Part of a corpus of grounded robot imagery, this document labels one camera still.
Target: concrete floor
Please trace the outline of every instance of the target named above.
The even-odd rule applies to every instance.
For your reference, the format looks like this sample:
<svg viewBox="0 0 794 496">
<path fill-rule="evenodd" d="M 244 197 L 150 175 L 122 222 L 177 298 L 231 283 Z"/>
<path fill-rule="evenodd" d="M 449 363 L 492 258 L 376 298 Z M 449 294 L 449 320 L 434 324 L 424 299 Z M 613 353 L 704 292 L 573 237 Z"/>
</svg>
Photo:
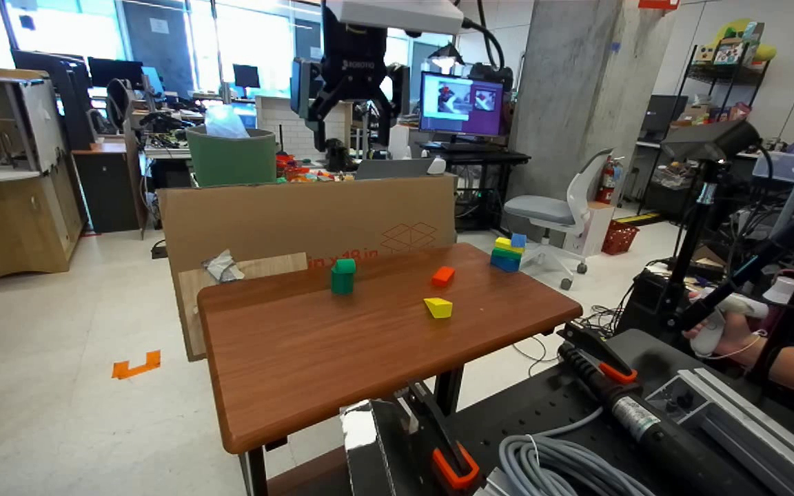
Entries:
<svg viewBox="0 0 794 496">
<path fill-rule="evenodd" d="M 617 306 L 649 258 L 674 251 L 675 226 L 643 226 L 623 255 L 591 255 L 568 292 L 586 307 Z M 208 360 L 190 363 L 158 237 L 135 232 L 80 243 L 69 272 L 0 281 L 0 496 L 238 496 L 238 460 L 223 452 Z M 488 248 L 495 234 L 461 239 Z M 557 339 L 540 339 L 555 354 Z M 113 360 L 162 353 L 162 365 L 113 379 Z M 537 342 L 519 350 L 537 354 Z M 467 365 L 461 404 L 530 372 L 504 346 Z M 342 444 L 340 420 L 291 436 L 267 455 L 271 473 Z"/>
</svg>

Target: cardboard divider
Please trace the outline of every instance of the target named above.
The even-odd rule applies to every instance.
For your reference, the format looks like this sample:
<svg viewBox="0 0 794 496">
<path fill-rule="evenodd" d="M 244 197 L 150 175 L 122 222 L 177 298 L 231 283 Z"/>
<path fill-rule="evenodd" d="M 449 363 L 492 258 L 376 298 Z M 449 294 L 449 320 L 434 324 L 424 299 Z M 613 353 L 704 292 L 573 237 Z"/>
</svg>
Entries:
<svg viewBox="0 0 794 496">
<path fill-rule="evenodd" d="M 455 243 L 455 175 L 381 181 L 198 186 L 158 192 L 184 353 L 205 358 L 195 316 L 205 263 L 307 252 L 313 269 L 333 258 L 398 255 Z"/>
</svg>

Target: orange object on floor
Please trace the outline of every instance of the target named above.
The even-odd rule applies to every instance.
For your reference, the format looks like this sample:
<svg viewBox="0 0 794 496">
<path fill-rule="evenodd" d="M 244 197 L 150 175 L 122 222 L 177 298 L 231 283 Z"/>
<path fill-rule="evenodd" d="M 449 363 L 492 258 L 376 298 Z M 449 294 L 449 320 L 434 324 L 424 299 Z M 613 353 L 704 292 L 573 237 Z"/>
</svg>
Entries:
<svg viewBox="0 0 794 496">
<path fill-rule="evenodd" d="M 126 379 L 126 376 L 143 375 L 143 372 L 158 368 L 158 365 L 161 365 L 161 350 L 153 350 L 153 353 L 147 353 L 147 363 L 139 363 L 139 365 L 129 365 L 129 360 L 117 360 L 113 376 Z"/>
<path fill-rule="evenodd" d="M 455 267 L 444 263 L 430 276 L 430 285 L 448 288 L 455 281 Z"/>
</svg>

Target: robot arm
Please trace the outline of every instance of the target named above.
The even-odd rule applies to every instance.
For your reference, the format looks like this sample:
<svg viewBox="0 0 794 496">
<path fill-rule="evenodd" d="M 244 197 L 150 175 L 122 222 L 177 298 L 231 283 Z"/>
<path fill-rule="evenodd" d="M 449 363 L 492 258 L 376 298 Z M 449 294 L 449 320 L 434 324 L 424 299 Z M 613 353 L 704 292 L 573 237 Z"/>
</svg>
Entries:
<svg viewBox="0 0 794 496">
<path fill-rule="evenodd" d="M 325 150 L 325 116 L 342 98 L 372 98 L 391 123 L 404 109 L 406 66 L 386 66 L 386 28 L 412 32 L 459 32 L 464 14 L 449 0 L 322 0 L 322 57 L 292 62 L 292 109 L 314 132 L 314 149 Z"/>
</svg>

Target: gray cable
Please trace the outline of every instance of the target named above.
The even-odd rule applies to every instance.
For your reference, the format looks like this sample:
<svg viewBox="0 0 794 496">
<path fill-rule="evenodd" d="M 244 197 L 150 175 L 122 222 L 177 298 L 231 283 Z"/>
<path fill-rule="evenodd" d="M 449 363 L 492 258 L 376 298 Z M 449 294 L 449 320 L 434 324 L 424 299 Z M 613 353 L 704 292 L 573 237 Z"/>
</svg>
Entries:
<svg viewBox="0 0 794 496">
<path fill-rule="evenodd" d="M 625 471 L 614 469 L 597 452 L 562 440 L 555 436 L 566 436 L 570 429 L 581 429 L 602 415 L 597 407 L 591 415 L 544 429 L 537 436 L 508 436 L 499 444 L 499 460 L 511 480 L 511 485 L 525 496 L 577 496 L 577 485 L 586 485 L 586 492 L 632 492 L 632 496 L 653 496 L 639 480 L 630 477 Z"/>
</svg>

